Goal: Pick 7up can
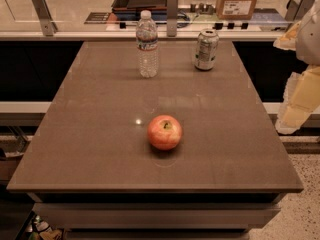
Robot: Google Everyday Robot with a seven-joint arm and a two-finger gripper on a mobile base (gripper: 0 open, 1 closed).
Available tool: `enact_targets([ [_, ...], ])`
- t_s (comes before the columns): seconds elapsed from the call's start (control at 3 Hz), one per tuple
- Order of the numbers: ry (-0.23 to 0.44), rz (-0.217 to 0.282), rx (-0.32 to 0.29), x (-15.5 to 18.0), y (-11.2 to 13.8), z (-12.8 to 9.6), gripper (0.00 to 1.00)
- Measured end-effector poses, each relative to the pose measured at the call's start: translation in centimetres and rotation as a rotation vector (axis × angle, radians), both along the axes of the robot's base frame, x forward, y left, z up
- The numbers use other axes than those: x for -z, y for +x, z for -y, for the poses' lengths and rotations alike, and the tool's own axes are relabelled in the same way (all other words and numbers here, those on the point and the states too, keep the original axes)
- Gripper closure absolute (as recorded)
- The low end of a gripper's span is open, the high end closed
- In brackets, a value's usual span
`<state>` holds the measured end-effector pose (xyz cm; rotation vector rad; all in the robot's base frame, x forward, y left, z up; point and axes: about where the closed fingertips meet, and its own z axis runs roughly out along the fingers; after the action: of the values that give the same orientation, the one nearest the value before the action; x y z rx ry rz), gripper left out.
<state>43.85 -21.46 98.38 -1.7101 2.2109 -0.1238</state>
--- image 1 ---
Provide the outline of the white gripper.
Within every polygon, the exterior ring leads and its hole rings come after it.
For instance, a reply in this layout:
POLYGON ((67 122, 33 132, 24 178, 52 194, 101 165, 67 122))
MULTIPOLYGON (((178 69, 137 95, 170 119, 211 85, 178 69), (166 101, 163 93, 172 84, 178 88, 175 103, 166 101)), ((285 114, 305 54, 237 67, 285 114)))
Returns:
POLYGON ((277 132, 292 134, 320 106, 320 0, 315 0, 301 22, 293 24, 273 46, 296 50, 297 58, 309 64, 301 74, 293 72, 288 78, 277 114, 277 132))

